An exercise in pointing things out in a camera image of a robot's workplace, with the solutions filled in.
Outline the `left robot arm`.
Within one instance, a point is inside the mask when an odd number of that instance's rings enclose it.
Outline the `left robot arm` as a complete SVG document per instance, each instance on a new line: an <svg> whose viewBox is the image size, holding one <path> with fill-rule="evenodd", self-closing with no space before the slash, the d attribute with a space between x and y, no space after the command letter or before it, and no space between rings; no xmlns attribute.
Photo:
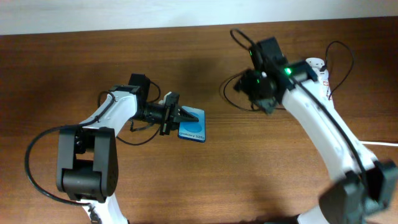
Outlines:
<svg viewBox="0 0 398 224"><path fill-rule="evenodd" d="M168 135L181 122L199 119L179 106L178 93L170 92L161 103L147 100L151 81L132 74L127 85L107 91L104 103L75 127L60 130L56 185L88 214L92 223L128 223L115 190L118 182L116 138L130 119L159 124Z"/></svg>

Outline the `blue Galaxy smartphone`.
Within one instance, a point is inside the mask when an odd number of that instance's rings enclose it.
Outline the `blue Galaxy smartphone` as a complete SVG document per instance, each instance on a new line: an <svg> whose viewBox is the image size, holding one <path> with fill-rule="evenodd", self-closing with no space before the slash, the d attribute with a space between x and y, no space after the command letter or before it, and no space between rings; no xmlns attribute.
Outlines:
<svg viewBox="0 0 398 224"><path fill-rule="evenodd" d="M191 115L198 118L197 122L181 122L178 129L178 137L196 142L206 141L205 111L198 108L182 106Z"/></svg>

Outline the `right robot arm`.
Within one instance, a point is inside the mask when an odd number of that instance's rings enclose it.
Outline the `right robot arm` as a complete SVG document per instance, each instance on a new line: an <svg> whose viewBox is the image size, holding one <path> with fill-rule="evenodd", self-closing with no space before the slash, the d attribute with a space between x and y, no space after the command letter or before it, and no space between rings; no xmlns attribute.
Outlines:
<svg viewBox="0 0 398 224"><path fill-rule="evenodd" d="M366 223L387 209L397 185L397 166L380 161L352 133L322 93L322 83L304 60L288 63L275 38L247 48L254 68L235 84L261 111L282 105L320 153L333 185L307 212L269 223Z"/></svg>

